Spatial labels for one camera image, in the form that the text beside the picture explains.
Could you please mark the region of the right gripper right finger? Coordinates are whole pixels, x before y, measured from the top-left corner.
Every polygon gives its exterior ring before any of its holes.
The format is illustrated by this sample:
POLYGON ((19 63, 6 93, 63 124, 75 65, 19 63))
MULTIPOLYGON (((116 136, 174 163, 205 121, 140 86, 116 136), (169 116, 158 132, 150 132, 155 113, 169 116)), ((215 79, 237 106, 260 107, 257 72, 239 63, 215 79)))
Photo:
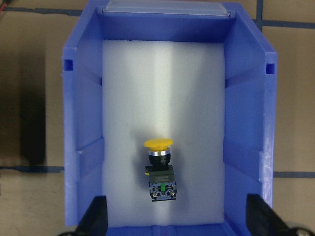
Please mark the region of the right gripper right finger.
POLYGON ((287 224, 258 194, 246 199, 246 226, 251 236, 290 236, 287 224))

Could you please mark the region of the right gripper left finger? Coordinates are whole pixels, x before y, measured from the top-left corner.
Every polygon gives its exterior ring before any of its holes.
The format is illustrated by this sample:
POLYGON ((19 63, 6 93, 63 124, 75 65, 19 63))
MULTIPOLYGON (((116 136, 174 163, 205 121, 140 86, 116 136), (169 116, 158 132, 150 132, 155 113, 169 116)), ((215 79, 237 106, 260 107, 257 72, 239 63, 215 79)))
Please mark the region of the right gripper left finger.
POLYGON ((74 231, 75 236, 105 236, 108 230, 106 196, 93 198, 74 231))

